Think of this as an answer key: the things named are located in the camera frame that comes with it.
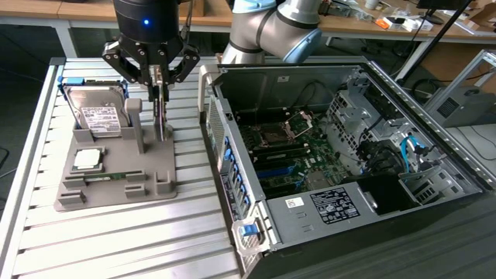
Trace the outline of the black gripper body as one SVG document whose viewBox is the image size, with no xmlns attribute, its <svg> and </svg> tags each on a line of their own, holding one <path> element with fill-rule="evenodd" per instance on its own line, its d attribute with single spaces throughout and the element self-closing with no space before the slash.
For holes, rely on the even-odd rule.
<svg viewBox="0 0 496 279">
<path fill-rule="evenodd" d="M 113 1 L 119 46 L 137 61 L 170 63 L 182 50 L 178 1 Z"/>
</svg>

